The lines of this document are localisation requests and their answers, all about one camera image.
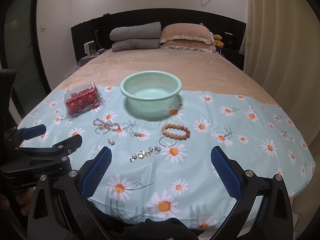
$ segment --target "door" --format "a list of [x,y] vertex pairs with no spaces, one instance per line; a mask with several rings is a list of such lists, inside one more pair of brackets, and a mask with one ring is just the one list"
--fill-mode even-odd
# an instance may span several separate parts
[[36,31],[37,0],[14,0],[0,25],[2,68],[16,69],[12,101],[25,117],[50,92]]

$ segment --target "pillow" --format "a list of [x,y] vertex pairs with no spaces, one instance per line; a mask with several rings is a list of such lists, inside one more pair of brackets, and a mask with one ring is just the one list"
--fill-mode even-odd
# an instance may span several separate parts
[[175,23],[162,30],[160,43],[172,40],[203,41],[206,44],[213,43],[212,33],[203,25],[191,23]]
[[159,39],[161,35],[161,23],[149,23],[139,26],[119,27],[110,33],[110,40],[125,41],[128,39]]
[[173,40],[166,41],[161,44],[163,49],[191,49],[200,50],[205,52],[215,52],[216,48],[213,44],[205,44],[202,41],[189,41],[189,40]]
[[129,49],[159,49],[159,39],[129,39],[117,41],[112,45],[112,52],[119,52]]

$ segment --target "beige curtain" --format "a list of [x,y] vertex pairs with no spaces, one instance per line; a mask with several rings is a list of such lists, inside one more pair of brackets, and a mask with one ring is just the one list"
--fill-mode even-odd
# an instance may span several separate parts
[[306,0],[248,0],[244,72],[309,144],[320,131],[320,22]]

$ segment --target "green plastic basket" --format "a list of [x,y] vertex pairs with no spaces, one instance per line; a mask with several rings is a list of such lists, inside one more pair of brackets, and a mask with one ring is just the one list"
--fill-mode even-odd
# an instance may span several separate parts
[[181,91],[181,81],[167,72],[142,71],[126,77],[120,90],[134,111],[157,117]]

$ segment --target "beige pillow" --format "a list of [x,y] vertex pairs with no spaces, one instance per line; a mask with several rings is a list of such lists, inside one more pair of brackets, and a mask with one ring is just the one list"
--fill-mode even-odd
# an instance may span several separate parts
[[162,30],[160,43],[172,40],[203,41],[206,44],[213,43],[212,33],[203,25],[192,23],[175,23]]
[[216,48],[213,44],[205,44],[202,41],[189,41],[189,40],[173,40],[166,41],[161,44],[163,49],[191,49],[200,50],[205,52],[215,52]]

